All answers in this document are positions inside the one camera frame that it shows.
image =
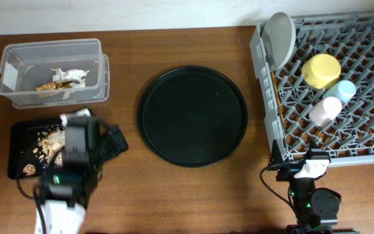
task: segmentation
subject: food crumb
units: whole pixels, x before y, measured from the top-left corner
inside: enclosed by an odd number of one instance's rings
[[[23,173],[26,173],[25,176],[32,176],[36,173],[37,169],[34,165],[28,164],[24,167]]]
[[[59,150],[64,146],[64,131],[61,131],[59,127],[55,128],[55,131],[51,131],[49,133],[43,132],[42,134],[45,136],[40,141],[42,145],[42,153],[44,154],[44,159],[47,163],[51,162],[51,159],[54,155],[58,153]],[[55,160],[55,164],[61,165],[62,157],[61,153],[57,156]]]

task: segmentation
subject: white wall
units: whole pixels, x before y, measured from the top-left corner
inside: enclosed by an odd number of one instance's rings
[[[0,0],[0,34],[256,25],[291,16],[374,10],[374,0]]]

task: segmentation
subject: gray dish rack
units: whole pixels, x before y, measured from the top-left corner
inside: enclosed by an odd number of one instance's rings
[[[264,23],[250,42],[255,76],[265,103],[269,146],[277,140],[282,158],[304,155],[309,140],[325,149],[330,166],[374,163],[374,13],[293,18],[297,31],[293,55],[271,76],[261,38]],[[315,126],[308,113],[325,90],[304,82],[302,65],[318,53],[336,57],[340,80],[356,85],[356,95],[334,121]]]

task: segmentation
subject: black round tray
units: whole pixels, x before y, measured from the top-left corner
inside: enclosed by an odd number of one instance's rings
[[[200,167],[230,155],[247,127],[246,102],[223,74],[198,66],[155,79],[138,106],[147,146],[169,163]]]

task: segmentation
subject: black tray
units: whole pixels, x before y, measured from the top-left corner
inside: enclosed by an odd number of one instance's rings
[[[230,155],[247,127],[238,87],[209,68],[188,66],[155,79],[138,106],[138,129],[147,146],[167,162],[199,167]]]
[[[63,130],[60,118],[19,122],[11,127],[10,155],[8,159],[9,178],[17,178],[19,166],[21,167],[20,177],[23,178],[25,174],[22,173],[22,168],[27,164],[33,164],[36,167],[36,173],[32,177],[42,174],[44,164],[35,157],[32,151],[38,147],[38,133],[42,131],[48,132],[49,129],[55,127]]]

